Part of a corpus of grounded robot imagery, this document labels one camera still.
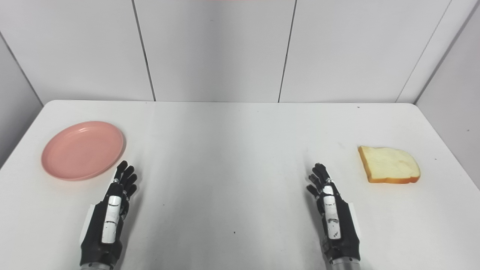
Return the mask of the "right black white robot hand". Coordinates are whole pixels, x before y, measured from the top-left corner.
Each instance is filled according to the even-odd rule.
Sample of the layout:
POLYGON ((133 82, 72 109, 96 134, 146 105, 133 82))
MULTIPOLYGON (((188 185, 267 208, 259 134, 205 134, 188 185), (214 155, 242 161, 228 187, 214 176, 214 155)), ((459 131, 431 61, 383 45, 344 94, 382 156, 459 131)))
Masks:
POLYGON ((360 240, 349 204, 343 200, 324 164, 316 163, 308 176, 322 218, 322 251, 333 270, 360 270, 360 240))

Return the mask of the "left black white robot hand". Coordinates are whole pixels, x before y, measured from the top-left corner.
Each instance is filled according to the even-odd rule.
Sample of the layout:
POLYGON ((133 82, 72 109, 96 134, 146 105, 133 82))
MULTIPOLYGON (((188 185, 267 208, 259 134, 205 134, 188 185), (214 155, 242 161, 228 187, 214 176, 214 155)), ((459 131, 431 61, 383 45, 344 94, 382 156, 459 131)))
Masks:
POLYGON ((123 160, 115 169, 112 182, 86 220, 80 241, 81 270, 113 270, 122 254, 122 234, 130 210, 130 198, 137 191, 138 176, 134 166, 123 160))

